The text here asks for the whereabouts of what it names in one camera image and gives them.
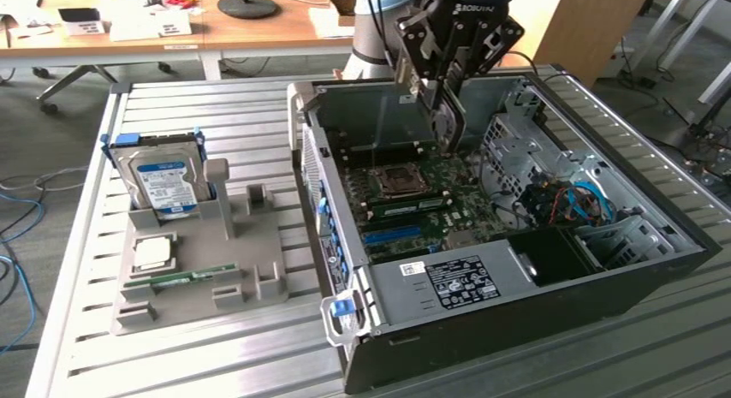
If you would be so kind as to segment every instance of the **green circuit board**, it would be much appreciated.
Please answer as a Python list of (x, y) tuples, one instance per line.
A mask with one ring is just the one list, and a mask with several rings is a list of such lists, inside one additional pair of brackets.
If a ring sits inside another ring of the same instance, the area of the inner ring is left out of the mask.
[[(417, 160), (341, 168), (348, 203), (373, 263), (448, 250), (455, 241), (466, 241), (463, 246), (490, 242), (512, 229), (492, 210), (464, 156), (440, 154), (431, 145), (419, 150)], [(397, 188), (403, 195), (393, 197)], [(368, 241), (372, 235), (399, 231), (417, 234)]]

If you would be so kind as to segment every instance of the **motherboard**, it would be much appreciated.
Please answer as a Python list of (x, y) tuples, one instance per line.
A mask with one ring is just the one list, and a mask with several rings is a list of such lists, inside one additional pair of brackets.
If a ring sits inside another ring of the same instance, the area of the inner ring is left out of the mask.
[(348, 204), (373, 264), (490, 242), (518, 227), (496, 215), (468, 159), (470, 152), (442, 154), (430, 143), (340, 150)]

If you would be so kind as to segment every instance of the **desk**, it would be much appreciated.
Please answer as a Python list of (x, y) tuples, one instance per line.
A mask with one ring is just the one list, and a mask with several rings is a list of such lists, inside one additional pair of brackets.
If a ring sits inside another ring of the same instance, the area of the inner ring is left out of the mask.
[[(275, 1), (281, 6), (276, 17), (244, 21), (220, 13), (219, 0), (200, 0), (205, 12), (191, 16), (193, 34), (187, 36), (112, 42), (108, 34), (67, 36), (63, 27), (55, 27), (52, 33), (9, 39), (8, 45), (0, 37), (0, 68), (200, 60), (205, 78), (220, 80), (219, 60), (224, 57), (349, 52), (351, 39), (320, 39), (316, 36), (308, 16), (311, 4), (292, 0)], [(41, 8), (59, 17), (55, 9), (96, 7), (99, 2), (43, 0)]]
[[(555, 73), (539, 68), (543, 77)], [(147, 83), (109, 95), (99, 135), (200, 126), (208, 156), (232, 164), (229, 190), (264, 183), (272, 191), (289, 300), (128, 336), (108, 334), (131, 201), (95, 149), (28, 398), (345, 398), (337, 355), (323, 336), (287, 134), (287, 85), (324, 78)], [(726, 249), (623, 316), (388, 385), (368, 398), (708, 396), (731, 388), (731, 210), (582, 86), (566, 78), (547, 85)], [(546, 126), (556, 125), (550, 118)], [(555, 134), (568, 148), (583, 143), (571, 131)]]

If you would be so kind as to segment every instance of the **hard drive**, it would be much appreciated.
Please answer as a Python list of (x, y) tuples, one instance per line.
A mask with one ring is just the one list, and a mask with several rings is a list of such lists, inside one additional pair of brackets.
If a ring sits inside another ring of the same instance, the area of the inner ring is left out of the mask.
[(153, 209), (160, 220), (187, 217), (212, 198), (203, 176), (200, 132), (169, 136), (120, 134), (103, 150), (129, 191), (135, 209)]

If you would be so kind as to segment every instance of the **hard drive label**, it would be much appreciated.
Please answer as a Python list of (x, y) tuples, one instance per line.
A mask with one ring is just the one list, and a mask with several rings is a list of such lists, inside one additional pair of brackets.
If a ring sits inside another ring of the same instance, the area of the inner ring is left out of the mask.
[(137, 167), (137, 171), (152, 208), (172, 215), (195, 208), (197, 201), (193, 186), (183, 179), (185, 163), (145, 164)]
[(476, 255), (427, 265), (425, 273), (444, 308), (451, 310), (500, 296)]

